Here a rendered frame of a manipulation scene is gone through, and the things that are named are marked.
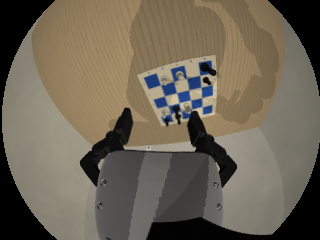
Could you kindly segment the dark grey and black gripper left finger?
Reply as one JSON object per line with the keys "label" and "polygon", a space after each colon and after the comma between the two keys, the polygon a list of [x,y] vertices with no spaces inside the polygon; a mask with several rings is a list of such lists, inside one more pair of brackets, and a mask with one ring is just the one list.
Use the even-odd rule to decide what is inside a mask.
{"label": "dark grey and black gripper left finger", "polygon": [[123,146],[129,141],[133,126],[131,110],[124,108],[119,118],[113,131],[109,131],[106,138],[94,144],[92,150],[80,160],[80,166],[96,187],[100,173],[98,169],[100,160],[104,159],[110,151],[124,149]]}

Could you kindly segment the black pawn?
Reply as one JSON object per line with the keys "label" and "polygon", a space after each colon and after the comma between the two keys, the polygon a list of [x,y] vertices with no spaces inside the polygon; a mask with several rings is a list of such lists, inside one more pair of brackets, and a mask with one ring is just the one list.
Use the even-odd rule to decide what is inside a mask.
{"label": "black pawn", "polygon": [[168,124],[169,124],[169,123],[168,123],[168,122],[169,122],[169,119],[168,119],[168,118],[165,118],[164,121],[166,122],[166,126],[168,127],[168,126],[169,126],[169,125],[168,125]]}
{"label": "black pawn", "polygon": [[211,82],[209,81],[209,78],[208,78],[208,77],[204,77],[204,78],[203,78],[203,82],[204,82],[204,83],[207,83],[208,85],[211,85]]}

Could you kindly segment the white chess pawn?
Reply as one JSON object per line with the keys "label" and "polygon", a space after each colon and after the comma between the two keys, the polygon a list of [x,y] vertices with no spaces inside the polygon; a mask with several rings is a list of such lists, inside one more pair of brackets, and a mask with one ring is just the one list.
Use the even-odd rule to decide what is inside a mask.
{"label": "white chess pawn", "polygon": [[163,109],[163,110],[161,111],[161,113],[163,114],[162,117],[165,118],[165,117],[166,117],[166,114],[165,114],[165,113],[167,113],[167,111],[166,111],[165,109]]}

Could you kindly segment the white bishop chess piece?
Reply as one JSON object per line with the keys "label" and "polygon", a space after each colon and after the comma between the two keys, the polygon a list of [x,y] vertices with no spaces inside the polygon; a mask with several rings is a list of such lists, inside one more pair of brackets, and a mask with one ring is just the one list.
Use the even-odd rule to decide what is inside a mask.
{"label": "white bishop chess piece", "polygon": [[162,82],[162,84],[163,84],[163,86],[166,86],[167,85],[167,82],[168,82],[168,77],[166,76],[166,75],[163,75],[162,77],[161,77],[161,82]]}

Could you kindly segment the black king chess piece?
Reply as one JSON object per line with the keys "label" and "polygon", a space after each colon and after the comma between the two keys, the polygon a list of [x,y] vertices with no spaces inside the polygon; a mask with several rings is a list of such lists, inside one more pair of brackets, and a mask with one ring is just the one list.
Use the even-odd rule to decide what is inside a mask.
{"label": "black king chess piece", "polygon": [[200,66],[200,69],[203,71],[203,72],[206,72],[208,71],[209,74],[211,74],[212,76],[215,76],[216,75],[216,70],[214,69],[210,69],[209,68],[209,65],[207,63],[202,63],[201,66]]}

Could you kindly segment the white knight chess piece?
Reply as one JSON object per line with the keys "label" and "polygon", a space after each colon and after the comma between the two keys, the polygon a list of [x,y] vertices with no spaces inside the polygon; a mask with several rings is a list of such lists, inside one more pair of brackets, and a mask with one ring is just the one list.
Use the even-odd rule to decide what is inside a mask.
{"label": "white knight chess piece", "polygon": [[190,104],[185,103],[183,106],[184,106],[184,108],[186,108],[186,110],[184,110],[184,112],[190,114],[191,113]]}

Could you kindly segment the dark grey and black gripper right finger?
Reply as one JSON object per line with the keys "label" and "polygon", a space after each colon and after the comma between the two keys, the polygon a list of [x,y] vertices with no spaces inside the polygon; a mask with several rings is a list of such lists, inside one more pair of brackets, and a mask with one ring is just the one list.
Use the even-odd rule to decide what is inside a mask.
{"label": "dark grey and black gripper right finger", "polygon": [[[198,111],[191,112],[187,123],[191,145],[196,147],[195,152],[210,154],[220,167],[219,176],[222,188],[237,170],[237,164],[227,155],[226,150],[214,142],[214,137],[207,134]],[[200,145],[200,146],[199,146]],[[211,152],[210,152],[211,151]]]}

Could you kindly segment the black chess queen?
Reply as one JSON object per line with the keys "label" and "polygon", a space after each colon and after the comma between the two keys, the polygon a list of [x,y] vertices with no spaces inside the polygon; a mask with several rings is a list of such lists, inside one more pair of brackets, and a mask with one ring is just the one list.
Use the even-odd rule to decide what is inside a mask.
{"label": "black chess queen", "polygon": [[180,119],[180,116],[179,116],[179,114],[178,114],[178,111],[180,110],[180,107],[177,106],[177,105],[175,105],[175,106],[172,107],[172,110],[175,111],[175,116],[176,116],[175,119],[176,119],[176,120],[179,120],[179,119]]}

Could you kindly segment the blue and cream chessboard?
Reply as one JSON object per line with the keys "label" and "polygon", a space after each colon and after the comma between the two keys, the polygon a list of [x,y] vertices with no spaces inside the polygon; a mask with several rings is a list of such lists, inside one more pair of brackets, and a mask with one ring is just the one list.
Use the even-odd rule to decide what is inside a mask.
{"label": "blue and cream chessboard", "polygon": [[[165,118],[169,119],[169,125],[176,124],[175,112],[172,107],[180,107],[178,114],[180,121],[188,121],[191,114],[186,114],[184,104],[190,104],[190,110],[198,111],[200,118],[215,115],[217,99],[217,74],[211,76],[208,71],[200,69],[202,63],[207,63],[209,68],[216,70],[216,55],[207,55],[185,59],[137,74],[140,83],[153,107],[153,110],[161,124],[166,126]],[[182,71],[184,81],[179,81],[176,72]],[[161,77],[166,75],[168,82],[163,86]],[[208,77],[211,85],[203,82]],[[166,117],[162,117],[161,111],[167,111]]]}

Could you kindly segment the white rook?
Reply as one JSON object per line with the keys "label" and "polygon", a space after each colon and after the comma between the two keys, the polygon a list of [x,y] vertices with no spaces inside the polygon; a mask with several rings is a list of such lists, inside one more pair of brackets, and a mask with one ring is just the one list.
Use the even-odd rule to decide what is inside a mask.
{"label": "white rook", "polygon": [[179,79],[179,81],[184,81],[184,79],[185,79],[182,71],[177,71],[176,77]]}

